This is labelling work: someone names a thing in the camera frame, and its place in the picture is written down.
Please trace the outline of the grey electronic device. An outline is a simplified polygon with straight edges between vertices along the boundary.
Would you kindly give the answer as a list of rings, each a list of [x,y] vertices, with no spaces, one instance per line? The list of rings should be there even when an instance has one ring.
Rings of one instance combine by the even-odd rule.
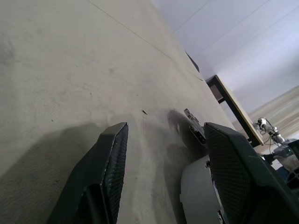
[[[299,167],[299,140],[287,139],[286,145],[274,149],[271,166],[277,170],[284,167],[287,171],[292,171]]]

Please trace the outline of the grey end cover circuit board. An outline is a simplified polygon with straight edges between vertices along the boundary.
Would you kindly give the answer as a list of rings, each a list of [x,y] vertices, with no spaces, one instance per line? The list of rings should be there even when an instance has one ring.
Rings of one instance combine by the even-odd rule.
[[[206,142],[205,134],[203,126],[199,123],[198,119],[186,108],[184,109],[184,113],[187,116],[187,118],[190,120],[189,128],[195,138],[204,145]]]

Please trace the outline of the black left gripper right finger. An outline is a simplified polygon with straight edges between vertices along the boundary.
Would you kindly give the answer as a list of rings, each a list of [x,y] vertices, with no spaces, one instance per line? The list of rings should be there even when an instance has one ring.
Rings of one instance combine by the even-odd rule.
[[[299,198],[242,134],[210,122],[204,133],[227,224],[299,224]]]

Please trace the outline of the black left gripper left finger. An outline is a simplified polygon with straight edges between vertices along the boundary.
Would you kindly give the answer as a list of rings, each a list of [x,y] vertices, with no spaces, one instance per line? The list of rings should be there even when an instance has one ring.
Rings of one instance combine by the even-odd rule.
[[[128,124],[108,127],[72,170],[47,224],[116,224]]]

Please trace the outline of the light wood table black frame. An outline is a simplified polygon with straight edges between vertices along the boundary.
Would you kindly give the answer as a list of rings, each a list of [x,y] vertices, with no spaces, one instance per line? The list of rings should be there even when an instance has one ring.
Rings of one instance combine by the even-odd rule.
[[[241,104],[237,101],[232,91],[224,84],[224,82],[221,81],[217,75],[214,75],[206,80],[206,83],[219,104],[223,102],[227,103],[248,136],[248,141],[252,147],[263,146],[264,142],[261,134],[254,128],[249,115],[243,110]]]

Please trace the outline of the grey stator housing copper windings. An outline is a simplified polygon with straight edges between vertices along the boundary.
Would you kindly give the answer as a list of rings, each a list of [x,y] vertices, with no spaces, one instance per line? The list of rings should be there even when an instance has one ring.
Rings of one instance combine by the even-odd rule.
[[[182,173],[180,202],[187,224],[226,224],[208,163],[207,155],[186,166]]]

